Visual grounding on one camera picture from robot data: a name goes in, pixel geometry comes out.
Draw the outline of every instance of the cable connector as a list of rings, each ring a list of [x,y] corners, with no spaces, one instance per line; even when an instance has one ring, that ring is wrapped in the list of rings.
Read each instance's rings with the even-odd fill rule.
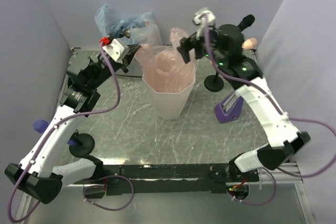
[[[103,46],[107,46],[109,44],[111,44],[112,40],[110,39],[110,37],[103,37],[99,43],[102,43],[103,42]]]

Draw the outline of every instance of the marble tabletop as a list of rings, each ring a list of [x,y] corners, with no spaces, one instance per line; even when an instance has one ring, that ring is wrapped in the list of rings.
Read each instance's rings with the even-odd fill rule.
[[[98,51],[79,51],[76,57],[85,61]],[[214,107],[232,92],[213,93],[204,87],[204,79],[214,74],[209,60],[196,61],[196,82],[181,115],[163,120],[154,114],[141,78],[118,77],[121,101],[112,112],[89,116],[78,128],[91,134],[96,146],[92,155],[105,164],[193,164],[227,163],[239,153],[267,142],[263,128],[249,106],[244,103],[238,120],[220,124]],[[117,98],[110,78],[98,92],[101,98],[95,110],[112,106]],[[76,161],[66,148],[58,165]]]

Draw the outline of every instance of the black stand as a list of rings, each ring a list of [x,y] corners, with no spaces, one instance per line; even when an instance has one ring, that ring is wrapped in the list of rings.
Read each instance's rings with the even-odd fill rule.
[[[74,134],[71,139],[76,145],[69,145],[72,156],[87,157],[94,149],[94,139],[87,133]]]
[[[211,92],[218,92],[223,89],[224,81],[219,77],[219,73],[216,73],[205,78],[204,86]]]

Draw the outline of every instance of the purple cable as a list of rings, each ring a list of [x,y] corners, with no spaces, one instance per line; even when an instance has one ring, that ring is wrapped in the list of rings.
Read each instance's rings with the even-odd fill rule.
[[[120,87],[119,87],[119,83],[118,83],[118,78],[116,76],[116,72],[114,71],[108,57],[106,56],[104,50],[103,50],[103,43],[101,42],[99,44],[100,46],[100,52],[101,52],[101,55],[103,56],[113,78],[114,78],[114,82],[115,82],[115,86],[117,87],[117,101],[115,102],[115,104],[110,107],[110,108],[107,108],[105,110],[101,110],[101,111],[91,111],[91,112],[82,112],[82,113],[78,113],[78,114],[74,114],[74,115],[71,115],[71,116],[68,116],[62,120],[60,120],[58,123],[55,124],[55,126],[59,127],[61,124],[63,124],[64,122],[72,119],[72,118],[75,118],[77,116],[81,116],[81,115],[94,115],[94,114],[101,114],[101,113],[106,113],[106,112],[110,112],[112,110],[114,110],[119,102],[120,102],[120,97],[121,97],[121,94],[120,94]],[[47,134],[45,135],[45,137],[43,138],[43,140],[41,141],[40,145],[37,147],[36,149],[36,152],[34,153],[34,155],[32,156],[32,159],[31,160],[35,160],[38,156],[38,154],[41,152],[42,148],[44,147],[44,145],[46,144],[46,142],[48,141],[49,137],[51,136],[51,134],[54,132],[55,128],[52,127],[48,132]],[[22,174],[20,175],[19,179],[17,180],[17,182],[15,183],[14,185],[14,189],[12,191],[12,194],[10,195],[10,198],[9,198],[9,202],[8,202],[8,205],[7,205],[7,216],[9,218],[9,220],[12,222],[12,223],[20,223],[22,221],[24,221],[25,219],[27,219],[31,214],[32,212],[36,209],[36,207],[38,206],[38,204],[40,203],[40,201],[31,209],[31,211],[24,217],[22,217],[21,219],[19,220],[15,220],[12,216],[12,202],[13,202],[13,198],[14,198],[14,195],[15,195],[15,192],[16,190],[18,189],[21,181],[23,180],[24,176],[26,175],[26,173],[29,171],[29,169],[32,167],[32,164],[29,163],[26,167],[26,169],[24,169],[24,171],[22,172]]]
[[[211,60],[212,62],[212,66],[214,66],[215,70],[220,73],[224,78],[226,79],[229,79],[229,80],[233,80],[233,81],[239,81],[239,82],[242,82],[246,85],[249,85],[249,86],[252,86],[254,88],[256,88],[257,90],[259,90],[262,94],[264,94],[267,99],[271,102],[271,104],[274,106],[274,108],[277,110],[277,112],[280,114],[280,115],[283,115],[283,112],[282,110],[277,106],[277,104],[275,103],[275,101],[267,94],[267,92],[265,90],[263,90],[261,87],[259,87],[258,85],[254,84],[253,82],[250,82],[250,81],[247,81],[247,80],[244,80],[244,79],[241,79],[241,78],[237,78],[237,77],[233,77],[233,76],[229,76],[228,74],[222,72],[217,63],[215,62],[215,59],[214,59],[214,56],[212,54],[212,46],[211,46],[211,43],[210,43],[210,34],[209,34],[209,26],[208,26],[208,17],[206,14],[203,14],[203,16],[205,18],[205,33],[204,33],[204,41],[205,41],[205,47],[206,47],[206,52],[207,54],[209,55],[209,59]],[[321,122],[321,121],[318,121],[318,120],[312,120],[312,119],[301,119],[301,118],[289,118],[289,120],[292,120],[292,121],[297,121],[297,122],[307,122],[307,123],[315,123],[315,124],[320,124],[322,126],[325,126],[327,127],[335,136],[336,136],[336,130],[328,125],[327,123],[324,123],[324,122]],[[318,176],[320,175],[321,173],[325,172],[327,169],[329,169],[334,163],[336,162],[336,153],[335,155],[333,156],[333,158],[331,159],[331,161],[329,161],[326,165],[324,165],[321,169],[317,170],[316,172],[314,173],[311,173],[311,174],[306,174],[306,175],[296,175],[296,174],[293,174],[293,173],[290,173],[290,172],[287,172],[281,168],[278,168],[280,171],[288,174],[288,175],[291,175],[293,177],[299,177],[299,178],[311,178],[311,177],[315,177],[315,176]]]
[[[275,199],[275,196],[276,196],[277,190],[278,190],[277,182],[276,182],[273,174],[269,170],[267,170],[265,168],[262,168],[262,169],[265,170],[271,176],[271,178],[273,180],[274,190],[273,190],[272,196],[268,200],[266,200],[265,202],[263,202],[263,203],[253,203],[253,202],[245,202],[245,201],[242,201],[240,199],[237,199],[237,198],[234,197],[234,195],[232,195],[231,193],[228,192],[228,194],[232,197],[233,200],[235,200],[235,201],[237,201],[239,203],[242,203],[242,204],[260,207],[260,206],[264,206],[264,205],[267,205],[267,204],[271,203]]]
[[[96,207],[99,207],[99,208],[107,210],[107,211],[119,211],[119,210],[122,210],[122,209],[126,208],[132,202],[133,197],[134,197],[134,187],[133,187],[132,182],[128,178],[126,178],[124,176],[120,176],[120,175],[106,176],[106,177],[100,178],[99,180],[107,179],[107,178],[123,178],[123,179],[125,179],[131,185],[131,189],[132,189],[131,198],[127,201],[127,203],[124,206],[119,207],[119,208],[108,208],[108,207],[103,207],[103,206],[101,206],[101,205],[99,205],[99,204],[97,204],[97,203],[89,200],[87,197],[85,197],[85,192],[86,192],[87,189],[89,189],[89,188],[104,188],[105,189],[104,186],[97,186],[97,185],[89,186],[89,187],[87,187],[87,188],[85,188],[83,190],[83,197],[84,197],[85,201],[87,201],[88,203],[90,203],[90,204],[92,204],[92,205],[94,205]]]

